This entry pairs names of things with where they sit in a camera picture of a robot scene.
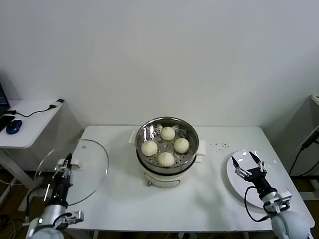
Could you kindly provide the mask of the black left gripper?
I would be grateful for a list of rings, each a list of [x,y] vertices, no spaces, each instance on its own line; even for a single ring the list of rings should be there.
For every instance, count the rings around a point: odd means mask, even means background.
[[[72,153],[66,159],[59,159],[55,166],[54,187],[51,194],[51,202],[67,202],[67,194],[71,183]]]

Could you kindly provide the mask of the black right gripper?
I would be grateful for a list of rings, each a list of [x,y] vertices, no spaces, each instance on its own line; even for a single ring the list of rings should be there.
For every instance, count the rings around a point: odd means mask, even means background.
[[[264,198],[266,195],[272,192],[276,192],[277,189],[273,188],[266,180],[267,172],[265,169],[264,161],[261,161],[260,158],[253,152],[250,151],[249,153],[258,167],[248,169],[248,171],[244,170],[240,167],[237,160],[233,156],[231,156],[233,166],[235,167],[235,173],[241,178],[246,178],[246,181],[252,182],[257,189],[259,198]]]

